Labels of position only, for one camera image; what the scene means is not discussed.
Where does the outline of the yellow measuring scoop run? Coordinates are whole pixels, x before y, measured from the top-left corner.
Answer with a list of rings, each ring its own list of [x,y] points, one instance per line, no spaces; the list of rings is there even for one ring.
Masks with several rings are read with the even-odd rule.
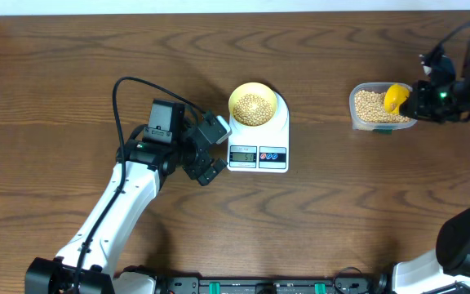
[[[384,96],[384,110],[389,114],[399,114],[400,106],[409,98],[410,90],[398,83],[389,87]]]

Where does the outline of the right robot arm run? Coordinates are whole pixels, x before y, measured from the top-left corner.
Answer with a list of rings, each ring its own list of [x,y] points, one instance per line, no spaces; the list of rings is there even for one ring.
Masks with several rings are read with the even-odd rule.
[[[470,38],[460,74],[439,42],[422,55],[427,79],[398,102],[386,105],[402,116],[429,123],[470,122]],[[394,265],[391,293],[470,293],[470,205],[447,220],[434,248]]]

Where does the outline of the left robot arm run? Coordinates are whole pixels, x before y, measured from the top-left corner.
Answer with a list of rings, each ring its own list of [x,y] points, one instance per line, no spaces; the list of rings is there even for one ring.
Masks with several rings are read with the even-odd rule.
[[[117,151],[113,174],[90,215],[55,258],[36,258],[27,269],[27,293],[155,293],[157,282],[138,270],[117,274],[118,260],[144,209],[166,178],[182,167],[200,185],[225,168],[209,155],[232,133],[212,112],[191,122],[182,113],[151,114]]]

